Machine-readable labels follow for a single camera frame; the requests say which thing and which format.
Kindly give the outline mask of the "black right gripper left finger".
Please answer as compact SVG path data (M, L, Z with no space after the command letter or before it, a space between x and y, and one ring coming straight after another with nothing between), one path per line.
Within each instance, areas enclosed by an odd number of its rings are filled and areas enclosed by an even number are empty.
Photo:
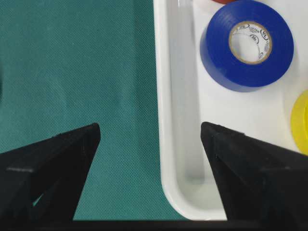
M2 153L1 221L71 221L99 143L93 123Z

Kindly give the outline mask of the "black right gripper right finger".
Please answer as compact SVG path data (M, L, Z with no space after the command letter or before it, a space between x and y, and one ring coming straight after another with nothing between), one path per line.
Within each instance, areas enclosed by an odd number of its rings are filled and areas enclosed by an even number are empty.
M307 156L210 122L201 140L228 219L307 223Z

